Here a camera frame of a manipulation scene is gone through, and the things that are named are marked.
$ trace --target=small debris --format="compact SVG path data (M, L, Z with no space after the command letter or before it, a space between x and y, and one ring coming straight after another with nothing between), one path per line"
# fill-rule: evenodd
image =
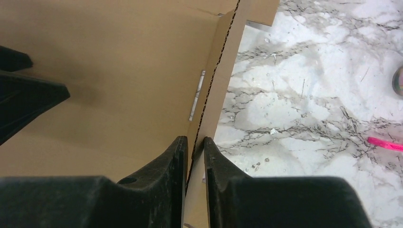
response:
M369 70L369 67L368 67L368 69L366 70L366 73L365 73L365 75L364 75L363 79L361 79L361 82L364 80L364 78L365 78L366 74L368 73L368 70Z
M304 87L305 87L305 79L304 79L304 83L302 84L301 98L302 98L302 95L304 94Z
M273 128L270 130L270 134L275 134L275 133L278 133L278 131L276 129Z
M270 56L274 57L274 60L277 60L276 53L271 54Z

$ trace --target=cardboard box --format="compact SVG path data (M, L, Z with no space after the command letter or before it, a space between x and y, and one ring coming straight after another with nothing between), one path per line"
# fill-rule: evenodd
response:
M248 0L0 3L0 44L34 62L20 73L66 84L71 93L0 147L0 176L117 181L178 135L188 136L190 153L214 136L245 22L270 25L278 0L255 0L249 14ZM205 209L195 189L190 195ZM207 210L195 215L187 222L206 227Z

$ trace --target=hole in plastic part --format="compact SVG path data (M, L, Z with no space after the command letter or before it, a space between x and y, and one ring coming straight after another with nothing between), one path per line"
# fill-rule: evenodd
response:
M125 177L125 178L121 179L118 182L118 184L131 184L131 183L134 183L136 181L137 181L137 179L134 178L134 177Z

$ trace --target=white marble surface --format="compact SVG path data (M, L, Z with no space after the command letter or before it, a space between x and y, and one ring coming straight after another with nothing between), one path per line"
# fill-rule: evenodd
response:
M403 228L403 0L281 0L246 26L215 141L251 176L346 179L374 228Z

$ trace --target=black plastic piece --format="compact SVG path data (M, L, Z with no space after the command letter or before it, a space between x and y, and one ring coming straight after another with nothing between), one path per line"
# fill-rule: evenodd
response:
M0 179L0 227L181 228L187 138L118 184L106 177Z
M354 190L334 177L251 178L204 139L211 228L370 228Z
M0 70L13 72L30 68L32 65L27 54L0 46Z
M0 71L0 145L69 97L63 84Z

